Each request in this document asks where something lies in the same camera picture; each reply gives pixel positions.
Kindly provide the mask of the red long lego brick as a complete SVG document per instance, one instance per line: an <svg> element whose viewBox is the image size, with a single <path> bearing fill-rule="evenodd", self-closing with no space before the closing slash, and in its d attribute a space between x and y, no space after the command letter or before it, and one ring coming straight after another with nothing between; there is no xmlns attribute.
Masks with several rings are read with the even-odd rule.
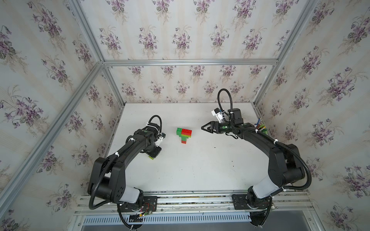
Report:
<svg viewBox="0 0 370 231"><path fill-rule="evenodd" d="M181 135L191 137L192 130L182 129Z"/></svg>

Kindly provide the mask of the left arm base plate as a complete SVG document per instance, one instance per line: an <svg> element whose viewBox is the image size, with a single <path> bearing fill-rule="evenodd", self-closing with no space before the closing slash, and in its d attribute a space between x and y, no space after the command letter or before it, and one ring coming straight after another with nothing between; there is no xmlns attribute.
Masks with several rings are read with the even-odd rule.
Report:
<svg viewBox="0 0 370 231"><path fill-rule="evenodd" d="M120 210L123 213L153 213L157 210L157 196L140 196L136 203L125 202L119 204Z"/></svg>

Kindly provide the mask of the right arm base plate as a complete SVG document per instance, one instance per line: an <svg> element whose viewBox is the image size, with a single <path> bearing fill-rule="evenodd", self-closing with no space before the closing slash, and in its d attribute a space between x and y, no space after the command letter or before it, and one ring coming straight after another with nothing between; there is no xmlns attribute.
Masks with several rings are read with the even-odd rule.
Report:
<svg viewBox="0 0 370 231"><path fill-rule="evenodd" d="M248 194L233 194L232 202L235 210L265 210L272 205L270 197L259 199L254 195Z"/></svg>

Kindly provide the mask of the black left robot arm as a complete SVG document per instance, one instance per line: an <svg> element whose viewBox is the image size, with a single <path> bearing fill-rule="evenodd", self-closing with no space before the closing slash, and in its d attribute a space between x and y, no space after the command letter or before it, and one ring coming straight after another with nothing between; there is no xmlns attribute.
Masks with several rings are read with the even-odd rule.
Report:
<svg viewBox="0 0 370 231"><path fill-rule="evenodd" d="M142 205L141 190L126 184L126 168L139 153L155 158L161 152L164 138L160 126L148 124L129 136L115 153L96 159L88 185L89 209L108 203Z"/></svg>

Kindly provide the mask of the green long lego brick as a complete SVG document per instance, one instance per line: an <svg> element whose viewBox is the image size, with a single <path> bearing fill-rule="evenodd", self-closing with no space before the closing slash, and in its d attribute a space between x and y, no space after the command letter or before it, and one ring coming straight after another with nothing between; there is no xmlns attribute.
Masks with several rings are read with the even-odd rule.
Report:
<svg viewBox="0 0 370 231"><path fill-rule="evenodd" d="M176 135L181 137L182 136L182 130L183 130L182 128L177 128Z"/></svg>

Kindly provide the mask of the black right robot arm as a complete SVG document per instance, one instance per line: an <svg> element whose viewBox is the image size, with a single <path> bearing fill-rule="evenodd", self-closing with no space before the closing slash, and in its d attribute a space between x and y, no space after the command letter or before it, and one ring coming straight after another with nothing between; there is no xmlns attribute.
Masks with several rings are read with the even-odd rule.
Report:
<svg viewBox="0 0 370 231"><path fill-rule="evenodd" d="M238 108L230 109L226 114L217 108L213 110L212 115L217 121L203 125L201 127L203 131L243 139L268 157L267 176L248 189L246 203L249 208L260 209L268 199L286 189L309 188L312 183L310 170L295 145L284 144L263 133L257 126L245 123Z"/></svg>

